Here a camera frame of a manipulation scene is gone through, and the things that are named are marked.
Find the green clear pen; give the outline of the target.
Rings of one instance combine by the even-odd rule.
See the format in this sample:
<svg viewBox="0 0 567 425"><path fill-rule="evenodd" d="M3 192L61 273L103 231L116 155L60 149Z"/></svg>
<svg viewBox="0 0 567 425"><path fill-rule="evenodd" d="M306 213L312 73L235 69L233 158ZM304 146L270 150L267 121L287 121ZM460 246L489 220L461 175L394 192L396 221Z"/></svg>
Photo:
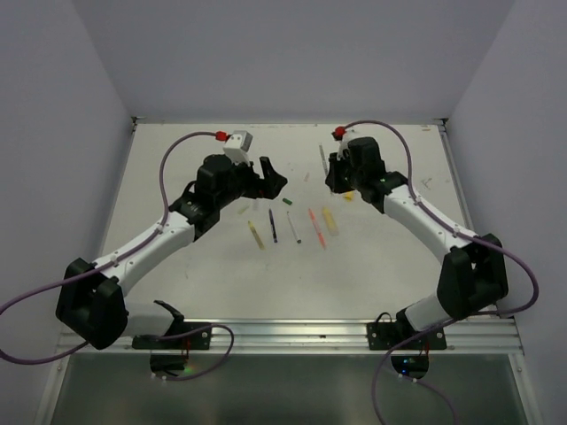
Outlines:
<svg viewBox="0 0 567 425"><path fill-rule="evenodd" d="M322 161L322 170L323 170L324 175L326 177L329 173L328 160L327 160L324 148L323 148L321 143L318 144L318 148L319 148L320 157L321 157L321 161Z"/></svg>

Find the purple gel pen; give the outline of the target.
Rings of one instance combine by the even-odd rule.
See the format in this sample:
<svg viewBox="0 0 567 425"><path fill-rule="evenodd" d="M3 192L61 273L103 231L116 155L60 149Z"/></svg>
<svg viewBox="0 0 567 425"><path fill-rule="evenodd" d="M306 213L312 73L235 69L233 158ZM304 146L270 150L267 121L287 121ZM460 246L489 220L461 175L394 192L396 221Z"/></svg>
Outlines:
<svg viewBox="0 0 567 425"><path fill-rule="evenodd" d="M273 242L278 243L278 237L277 237L277 233L276 233L276 221L275 221L273 210L271 208L268 208L268 218L269 218Z"/></svg>

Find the clear yellow highlighter cap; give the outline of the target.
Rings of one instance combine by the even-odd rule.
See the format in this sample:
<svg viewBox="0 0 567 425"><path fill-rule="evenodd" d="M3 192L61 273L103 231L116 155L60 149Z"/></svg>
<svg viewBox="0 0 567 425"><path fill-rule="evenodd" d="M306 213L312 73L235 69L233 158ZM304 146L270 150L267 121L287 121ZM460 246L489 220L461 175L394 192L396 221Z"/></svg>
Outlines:
<svg viewBox="0 0 567 425"><path fill-rule="evenodd" d="M240 209L238 209L237 213L239 215L241 215L241 214L245 213L249 209L249 207L250 207L250 205L244 205Z"/></svg>

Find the yellow thick highlighter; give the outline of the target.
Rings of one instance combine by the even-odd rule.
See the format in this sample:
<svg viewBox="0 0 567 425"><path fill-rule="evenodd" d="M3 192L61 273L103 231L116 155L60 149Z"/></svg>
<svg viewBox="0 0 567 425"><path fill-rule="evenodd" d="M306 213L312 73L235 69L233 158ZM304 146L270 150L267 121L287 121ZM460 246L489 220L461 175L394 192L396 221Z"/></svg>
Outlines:
<svg viewBox="0 0 567 425"><path fill-rule="evenodd" d="M323 219L325 221L326 227L327 227L330 235L331 236L337 236L339 234L338 225L335 222L335 219L332 215L330 208L328 208L327 206L324 206L322 208L322 216L323 216Z"/></svg>

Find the yellow thin highlighter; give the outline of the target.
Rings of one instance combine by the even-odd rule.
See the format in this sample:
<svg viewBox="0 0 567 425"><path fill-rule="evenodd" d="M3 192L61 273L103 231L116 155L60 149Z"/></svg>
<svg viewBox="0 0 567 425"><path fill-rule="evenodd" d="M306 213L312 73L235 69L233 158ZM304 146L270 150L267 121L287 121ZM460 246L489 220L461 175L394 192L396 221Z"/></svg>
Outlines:
<svg viewBox="0 0 567 425"><path fill-rule="evenodd" d="M263 243L260 234L258 233L258 230L256 229L256 227L254 226L254 224L252 223L251 220L248 221L248 227L252 233L252 236L256 242L256 244L258 245L259 249L264 251L265 250L265 244Z"/></svg>

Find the orange thin highlighter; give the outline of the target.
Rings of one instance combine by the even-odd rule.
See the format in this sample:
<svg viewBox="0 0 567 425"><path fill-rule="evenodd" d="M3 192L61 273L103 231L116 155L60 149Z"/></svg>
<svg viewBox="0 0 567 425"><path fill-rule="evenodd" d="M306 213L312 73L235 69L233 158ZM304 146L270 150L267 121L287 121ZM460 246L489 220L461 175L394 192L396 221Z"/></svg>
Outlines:
<svg viewBox="0 0 567 425"><path fill-rule="evenodd" d="M325 242L324 236L322 234L321 228L319 226L319 223L318 223L318 221L315 217L315 213L313 212L313 210L311 208L308 208L307 211L308 211L308 214L309 214L309 218L310 218L310 220L313 224L313 227L314 227L315 233L317 235L319 244L322 246L322 248L324 250L326 250L326 242Z"/></svg>

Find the green marker pen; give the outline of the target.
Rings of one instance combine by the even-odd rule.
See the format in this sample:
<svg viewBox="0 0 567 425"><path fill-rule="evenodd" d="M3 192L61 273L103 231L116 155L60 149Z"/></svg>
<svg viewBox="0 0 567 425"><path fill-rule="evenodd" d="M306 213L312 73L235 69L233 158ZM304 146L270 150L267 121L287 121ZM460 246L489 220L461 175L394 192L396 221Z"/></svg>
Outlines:
<svg viewBox="0 0 567 425"><path fill-rule="evenodd" d="M291 232L292 232L292 235L293 235L293 238L294 238L295 242L296 242L297 244L301 244L301 243L302 243L302 240L301 240L301 238L300 238L300 236L299 236L299 233L298 233L298 231L297 231L297 229L296 229L296 227L295 227L295 225L294 225L294 222L293 222L291 213L290 213L289 211L286 212L286 217L287 217L288 223L289 223L289 225L290 225Z"/></svg>

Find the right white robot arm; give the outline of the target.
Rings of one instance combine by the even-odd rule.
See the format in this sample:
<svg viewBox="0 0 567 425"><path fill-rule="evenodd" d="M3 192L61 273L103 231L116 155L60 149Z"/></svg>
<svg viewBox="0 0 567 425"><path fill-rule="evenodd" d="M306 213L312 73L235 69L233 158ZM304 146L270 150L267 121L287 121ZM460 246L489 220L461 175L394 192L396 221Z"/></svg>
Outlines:
<svg viewBox="0 0 567 425"><path fill-rule="evenodd" d="M476 234L457 223L443 228L448 217L410 188L408 178L388 172L379 146L371 136L345 135L338 151L329 156L326 185L334 193L356 190L363 201L397 221L439 261L437 288L431 295L396 313L394 335L402 346L417 346L426 329L442 322L462 320L509 293L503 255L473 243Z"/></svg>

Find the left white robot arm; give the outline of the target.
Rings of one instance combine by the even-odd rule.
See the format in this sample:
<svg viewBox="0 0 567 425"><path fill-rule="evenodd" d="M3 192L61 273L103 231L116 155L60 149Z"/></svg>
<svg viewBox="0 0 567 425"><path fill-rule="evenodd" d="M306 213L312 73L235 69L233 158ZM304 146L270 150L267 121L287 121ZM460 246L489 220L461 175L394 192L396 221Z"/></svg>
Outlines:
<svg viewBox="0 0 567 425"><path fill-rule="evenodd" d="M77 259L66 269L71 283L59 294L57 318L98 350L122 336L177 346L189 327L170 304L127 301L129 292L162 261L196 242L220 219L221 209L239 199L277 198L287 179L260 158L261 174L251 165L234 164L225 155L209 155L195 180L165 205L162 218L117 251L89 263Z"/></svg>

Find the aluminium rail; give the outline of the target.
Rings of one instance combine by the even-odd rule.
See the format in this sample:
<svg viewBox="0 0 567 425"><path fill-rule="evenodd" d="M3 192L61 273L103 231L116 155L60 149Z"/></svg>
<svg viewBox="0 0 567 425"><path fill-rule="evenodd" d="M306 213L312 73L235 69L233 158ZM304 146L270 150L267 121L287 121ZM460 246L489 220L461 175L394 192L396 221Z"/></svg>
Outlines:
<svg viewBox="0 0 567 425"><path fill-rule="evenodd" d="M175 333L197 330L190 351L221 354L233 343L234 354L380 354L392 348L379 323L359 320L221 320L221 328L202 329L216 319L186 319ZM518 354L523 351L516 323L497 318L473 318L428 332L395 352L435 354Z"/></svg>

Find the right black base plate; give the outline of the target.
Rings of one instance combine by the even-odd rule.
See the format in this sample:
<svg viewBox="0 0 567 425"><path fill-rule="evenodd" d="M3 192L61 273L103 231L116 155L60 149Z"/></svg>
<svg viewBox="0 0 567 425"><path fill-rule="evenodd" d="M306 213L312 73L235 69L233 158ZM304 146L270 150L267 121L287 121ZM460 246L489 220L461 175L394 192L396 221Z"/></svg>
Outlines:
<svg viewBox="0 0 567 425"><path fill-rule="evenodd" d="M366 324L366 337L371 351L387 351L394 345L408 339L390 321L372 321ZM400 347L405 351L443 351L447 348L447 340L443 330L433 331L419 339L412 340Z"/></svg>

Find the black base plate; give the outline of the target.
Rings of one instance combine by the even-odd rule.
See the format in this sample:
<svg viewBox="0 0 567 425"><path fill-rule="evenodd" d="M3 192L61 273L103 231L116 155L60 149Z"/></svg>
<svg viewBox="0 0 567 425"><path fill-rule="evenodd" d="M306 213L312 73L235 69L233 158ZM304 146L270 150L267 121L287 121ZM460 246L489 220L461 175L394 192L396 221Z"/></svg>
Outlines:
<svg viewBox="0 0 567 425"><path fill-rule="evenodd" d="M387 351L394 345L408 339L390 321L372 321L366 324L366 337L371 351ZM447 340L443 330L433 331L419 339L412 340L400 347L405 351L443 351L447 348Z"/></svg>
<svg viewBox="0 0 567 425"><path fill-rule="evenodd" d="M210 347L212 324L210 322L174 322L164 336L135 336L135 350L206 351Z"/></svg>

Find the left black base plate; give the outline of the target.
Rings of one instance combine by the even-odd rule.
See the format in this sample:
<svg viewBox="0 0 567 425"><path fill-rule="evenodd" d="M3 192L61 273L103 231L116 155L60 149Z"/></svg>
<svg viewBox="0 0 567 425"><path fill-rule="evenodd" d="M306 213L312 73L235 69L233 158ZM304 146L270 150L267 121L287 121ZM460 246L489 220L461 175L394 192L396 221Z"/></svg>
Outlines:
<svg viewBox="0 0 567 425"><path fill-rule="evenodd" d="M135 336L135 350L206 351L210 347L212 324L210 322L174 322L164 336Z"/></svg>

